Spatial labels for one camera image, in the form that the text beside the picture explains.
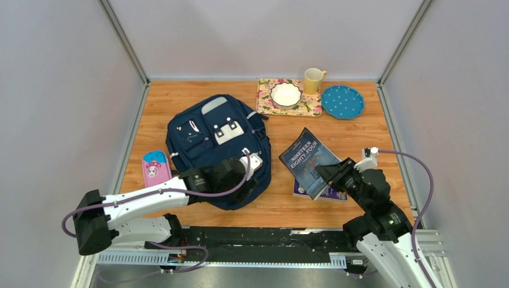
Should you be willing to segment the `purple illustrated book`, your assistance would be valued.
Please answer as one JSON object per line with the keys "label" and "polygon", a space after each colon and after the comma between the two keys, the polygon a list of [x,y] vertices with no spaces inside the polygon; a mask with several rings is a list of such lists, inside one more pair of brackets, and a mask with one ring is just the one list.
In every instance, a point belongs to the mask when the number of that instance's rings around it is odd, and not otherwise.
{"label": "purple illustrated book", "polygon": [[[300,184],[297,180],[294,180],[294,190],[293,190],[292,195],[295,197],[309,198],[309,195],[306,193],[305,189],[303,189],[303,187],[300,186]],[[318,197],[318,200],[346,202],[348,200],[348,195],[344,192],[338,192],[338,191],[332,189],[331,187],[328,187]]]}

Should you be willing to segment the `dark blue novel book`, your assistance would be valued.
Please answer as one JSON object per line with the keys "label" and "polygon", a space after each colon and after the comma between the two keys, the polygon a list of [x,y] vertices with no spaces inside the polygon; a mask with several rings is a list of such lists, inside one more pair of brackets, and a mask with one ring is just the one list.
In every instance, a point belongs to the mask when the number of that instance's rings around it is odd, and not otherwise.
{"label": "dark blue novel book", "polygon": [[315,167],[340,162],[339,157],[306,127],[303,128],[298,138],[279,155],[279,160],[312,200],[318,200],[328,187]]}

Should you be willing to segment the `navy blue school backpack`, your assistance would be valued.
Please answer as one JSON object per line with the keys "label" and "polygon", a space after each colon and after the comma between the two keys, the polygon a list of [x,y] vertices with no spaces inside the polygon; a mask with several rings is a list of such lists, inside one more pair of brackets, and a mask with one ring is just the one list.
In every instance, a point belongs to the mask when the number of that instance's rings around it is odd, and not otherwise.
{"label": "navy blue school backpack", "polygon": [[167,150],[179,172],[239,159],[244,148],[257,154],[262,165],[250,179],[254,187],[247,198],[212,203],[223,210],[240,209],[261,195],[271,182],[271,145],[265,120],[266,116],[229,94],[213,95],[169,121]]}

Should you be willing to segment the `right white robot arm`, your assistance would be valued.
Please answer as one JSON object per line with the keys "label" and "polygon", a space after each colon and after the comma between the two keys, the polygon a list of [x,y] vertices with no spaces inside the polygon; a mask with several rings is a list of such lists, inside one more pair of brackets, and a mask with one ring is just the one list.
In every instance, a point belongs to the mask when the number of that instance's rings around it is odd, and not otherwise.
{"label": "right white robot arm", "polygon": [[346,249],[363,253],[392,287],[442,286],[416,242],[416,230],[390,199],[391,187],[381,169],[362,169],[347,158],[315,171],[364,211],[343,225]]}

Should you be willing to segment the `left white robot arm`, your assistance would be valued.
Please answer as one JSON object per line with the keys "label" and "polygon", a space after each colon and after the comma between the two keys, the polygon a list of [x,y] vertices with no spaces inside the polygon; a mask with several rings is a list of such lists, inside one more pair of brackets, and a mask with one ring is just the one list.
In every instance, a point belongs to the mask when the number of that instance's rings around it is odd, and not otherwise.
{"label": "left white robot arm", "polygon": [[139,241],[178,248],[184,234],[176,216],[150,220],[146,215],[200,202],[240,202],[255,186],[253,176],[263,163],[257,154],[251,154],[224,160],[217,166],[191,168],[166,182],[131,193],[102,196],[98,190],[89,191],[69,216],[78,252],[87,256],[113,244]]}

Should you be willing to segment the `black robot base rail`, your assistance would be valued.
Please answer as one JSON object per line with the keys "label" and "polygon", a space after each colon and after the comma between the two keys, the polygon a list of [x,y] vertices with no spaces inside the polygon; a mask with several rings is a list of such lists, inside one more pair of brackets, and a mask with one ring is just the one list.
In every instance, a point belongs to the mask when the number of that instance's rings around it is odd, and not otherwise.
{"label": "black robot base rail", "polygon": [[169,239],[145,242],[145,248],[184,249],[185,264],[330,265],[350,274],[368,272],[369,260],[341,229],[205,227],[177,229]]}

